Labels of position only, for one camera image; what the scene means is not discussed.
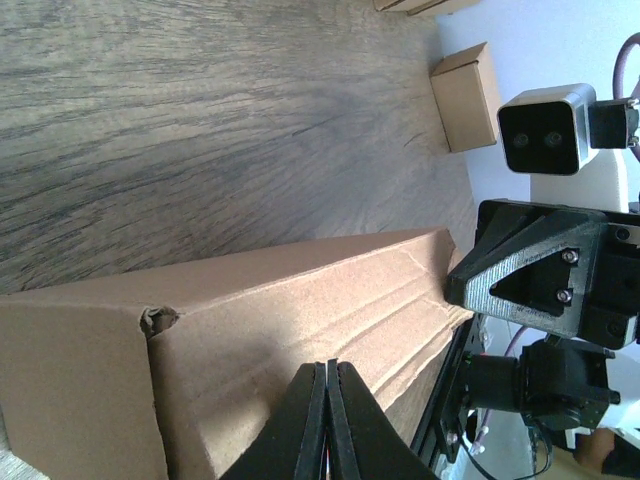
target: wood grain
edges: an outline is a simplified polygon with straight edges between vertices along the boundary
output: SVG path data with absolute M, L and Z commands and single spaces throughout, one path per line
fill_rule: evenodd
M 447 225 L 433 19 L 370 0 L 6 0 L 0 293 Z

